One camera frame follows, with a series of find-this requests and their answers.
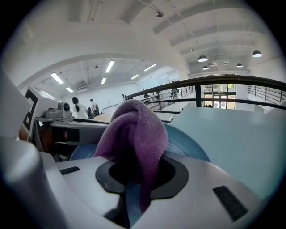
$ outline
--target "purple cloth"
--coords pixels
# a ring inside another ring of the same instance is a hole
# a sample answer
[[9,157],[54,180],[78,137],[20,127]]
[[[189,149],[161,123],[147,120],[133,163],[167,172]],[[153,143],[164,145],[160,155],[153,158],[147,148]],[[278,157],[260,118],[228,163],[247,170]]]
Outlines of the purple cloth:
[[144,212],[150,204],[150,192],[156,182],[159,161],[168,147],[168,134],[162,121],[143,102],[123,102],[112,116],[94,156],[124,153],[134,148],[138,160],[137,178],[142,184],[140,208]]

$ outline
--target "ceiling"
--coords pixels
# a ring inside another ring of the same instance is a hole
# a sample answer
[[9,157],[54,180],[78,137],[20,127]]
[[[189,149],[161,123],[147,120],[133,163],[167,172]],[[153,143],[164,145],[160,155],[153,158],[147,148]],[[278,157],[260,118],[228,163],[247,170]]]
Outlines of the ceiling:
[[[236,63],[248,68],[255,46],[264,38],[263,21],[241,0],[51,0],[40,4],[23,21],[15,46],[43,38],[53,28],[76,23],[127,25],[169,41],[188,63],[190,73],[203,72],[204,65],[228,61],[227,70],[236,70]],[[163,17],[156,17],[156,11]],[[205,55],[207,62],[199,63]],[[70,64],[54,71],[70,87],[100,85],[109,59],[92,59]],[[116,58],[106,84],[130,81],[146,66],[146,60]],[[34,84],[58,86],[50,73]]]
[[[105,73],[110,60],[114,60],[115,62],[109,73]],[[135,82],[135,79],[137,80],[139,76],[143,77],[162,67],[157,64],[150,70],[144,71],[151,65],[153,65],[152,62],[140,59],[105,58],[85,60],[57,68],[36,79],[32,85],[55,97],[61,97],[69,93],[66,90],[67,87],[70,87],[74,91],[87,87],[95,88],[102,86],[101,81],[103,78],[106,78],[104,86]],[[64,84],[59,84],[51,77],[50,74],[54,72]]]

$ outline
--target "person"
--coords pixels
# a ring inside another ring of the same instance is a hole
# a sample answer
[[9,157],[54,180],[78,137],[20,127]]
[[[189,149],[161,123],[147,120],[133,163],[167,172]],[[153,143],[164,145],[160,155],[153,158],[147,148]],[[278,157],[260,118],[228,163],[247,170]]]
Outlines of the person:
[[97,114],[97,104],[93,102],[93,99],[90,99],[91,102],[91,110],[93,111],[94,115]]
[[90,107],[88,108],[88,118],[89,118],[89,119],[94,119],[94,115],[93,115],[93,113],[92,113]]
[[72,103],[75,105],[73,107],[74,112],[76,113],[77,117],[80,119],[87,119],[88,118],[88,109],[81,103],[79,103],[79,99],[77,97],[72,98]]

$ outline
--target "black strip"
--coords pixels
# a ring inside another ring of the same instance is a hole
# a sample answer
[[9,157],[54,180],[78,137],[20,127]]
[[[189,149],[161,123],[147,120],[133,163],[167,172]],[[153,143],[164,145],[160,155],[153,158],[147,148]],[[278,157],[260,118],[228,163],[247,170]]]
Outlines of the black strip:
[[168,120],[161,120],[163,123],[171,123],[171,121]]
[[79,167],[74,166],[74,167],[70,167],[70,168],[60,170],[60,172],[62,175],[65,175],[65,174],[70,174],[72,172],[76,172],[78,170],[80,170]]
[[195,85],[195,91],[196,91],[196,107],[201,107],[202,106],[202,96],[201,96],[201,86],[200,85]]
[[213,191],[228,212],[233,222],[248,212],[248,209],[242,205],[242,203],[227,187],[220,186],[213,188]]
[[169,114],[179,114],[180,112],[179,111],[164,111],[164,110],[154,110],[153,112],[156,112],[156,113],[169,113]]

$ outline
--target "light blue panel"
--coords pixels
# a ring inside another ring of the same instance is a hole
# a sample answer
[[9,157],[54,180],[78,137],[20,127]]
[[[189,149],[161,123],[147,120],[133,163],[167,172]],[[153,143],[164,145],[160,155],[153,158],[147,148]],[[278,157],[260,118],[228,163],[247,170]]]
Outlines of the light blue panel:
[[286,119],[243,110],[185,107],[171,125],[259,198],[277,189],[286,166]]

